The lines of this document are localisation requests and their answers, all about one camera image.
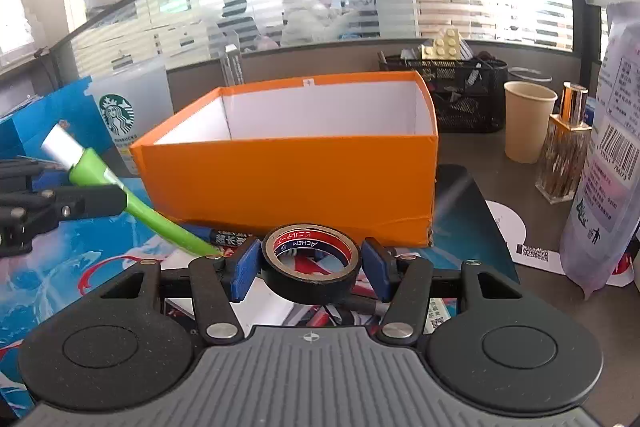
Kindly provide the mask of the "frosted Starbucks plastic cup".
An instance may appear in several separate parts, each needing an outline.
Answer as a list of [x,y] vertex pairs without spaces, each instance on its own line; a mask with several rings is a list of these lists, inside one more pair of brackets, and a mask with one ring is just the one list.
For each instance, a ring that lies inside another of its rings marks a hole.
[[130,146],[174,115],[163,59],[154,57],[112,75],[93,78],[85,94],[96,103],[126,168],[137,176]]

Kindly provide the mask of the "blue paper bag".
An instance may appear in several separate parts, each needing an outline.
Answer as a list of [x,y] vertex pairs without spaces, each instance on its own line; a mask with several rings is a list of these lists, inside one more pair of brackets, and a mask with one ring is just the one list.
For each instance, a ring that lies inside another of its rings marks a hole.
[[111,148],[111,135],[93,97],[86,93],[90,82],[89,77],[77,80],[3,117],[1,158],[24,156],[50,161],[41,145],[55,124],[96,153],[102,154]]

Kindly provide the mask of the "black electrical tape roll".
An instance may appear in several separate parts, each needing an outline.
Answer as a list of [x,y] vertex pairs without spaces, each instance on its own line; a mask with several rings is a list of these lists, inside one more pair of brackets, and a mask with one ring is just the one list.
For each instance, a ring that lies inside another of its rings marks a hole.
[[310,223],[285,225],[262,240],[262,279],[280,297],[302,305],[338,303],[361,267],[358,246],[344,233]]

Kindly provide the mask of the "beige paper cup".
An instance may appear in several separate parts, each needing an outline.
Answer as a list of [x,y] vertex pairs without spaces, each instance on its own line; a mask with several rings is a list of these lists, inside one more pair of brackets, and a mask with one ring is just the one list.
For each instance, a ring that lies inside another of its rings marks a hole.
[[549,117],[558,95],[525,81],[504,84],[506,144],[504,153],[520,164],[535,164],[546,139]]

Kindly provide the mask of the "black mesh desk organizer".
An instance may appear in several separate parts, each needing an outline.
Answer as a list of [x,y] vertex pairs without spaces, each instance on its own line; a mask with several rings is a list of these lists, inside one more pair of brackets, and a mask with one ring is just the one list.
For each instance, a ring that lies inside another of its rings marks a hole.
[[506,118],[508,65],[483,52],[466,61],[418,60],[378,54],[381,70],[414,70],[426,83],[440,132],[491,133]]

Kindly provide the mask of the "white round paper card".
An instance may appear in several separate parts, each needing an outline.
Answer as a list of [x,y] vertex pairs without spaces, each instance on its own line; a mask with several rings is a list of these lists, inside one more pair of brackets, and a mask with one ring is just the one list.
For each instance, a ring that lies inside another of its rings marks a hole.
[[[565,274],[560,255],[556,251],[525,244],[526,225],[514,210],[492,200],[488,200],[486,204],[508,246],[512,260],[517,265],[559,275]],[[608,286],[625,287],[634,283],[635,278],[634,262],[631,261],[631,257],[624,254],[606,283]]]

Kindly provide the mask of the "yellow toy brick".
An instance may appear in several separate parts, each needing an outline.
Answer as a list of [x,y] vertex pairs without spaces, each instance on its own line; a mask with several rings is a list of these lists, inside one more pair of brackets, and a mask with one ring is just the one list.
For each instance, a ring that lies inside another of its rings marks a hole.
[[461,58],[460,34],[455,27],[442,28],[421,46],[423,60],[457,61]]

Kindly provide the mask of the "orange cardboard box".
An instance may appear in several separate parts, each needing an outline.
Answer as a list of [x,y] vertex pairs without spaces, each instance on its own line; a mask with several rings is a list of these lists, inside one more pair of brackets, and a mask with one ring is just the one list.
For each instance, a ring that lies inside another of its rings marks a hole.
[[154,208],[176,222],[253,234],[312,223],[404,247],[431,242],[437,153],[413,70],[218,88],[131,147]]

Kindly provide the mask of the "purple white plastic pouch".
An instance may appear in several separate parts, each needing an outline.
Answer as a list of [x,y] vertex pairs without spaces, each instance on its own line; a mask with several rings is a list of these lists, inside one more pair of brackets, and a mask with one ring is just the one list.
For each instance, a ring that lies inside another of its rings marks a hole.
[[585,297],[605,286],[639,228],[639,5],[608,7],[588,154],[560,240]]

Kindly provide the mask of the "gold perfume bottle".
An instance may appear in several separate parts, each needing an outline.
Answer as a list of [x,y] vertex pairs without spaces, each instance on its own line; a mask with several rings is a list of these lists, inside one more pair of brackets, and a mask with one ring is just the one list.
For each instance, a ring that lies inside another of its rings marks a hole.
[[587,100],[587,88],[564,82],[560,111],[550,115],[536,189],[551,205],[572,200],[578,187],[591,132],[584,121]]

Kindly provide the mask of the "green white tube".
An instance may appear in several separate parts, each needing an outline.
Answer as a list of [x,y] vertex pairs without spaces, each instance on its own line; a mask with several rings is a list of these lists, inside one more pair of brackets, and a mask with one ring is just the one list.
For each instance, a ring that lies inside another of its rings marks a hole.
[[122,210],[142,222],[165,241],[193,256],[221,258],[222,250],[169,220],[134,195],[92,148],[80,145],[65,129],[55,124],[41,147],[64,167],[68,179],[83,190],[102,191],[122,201]]

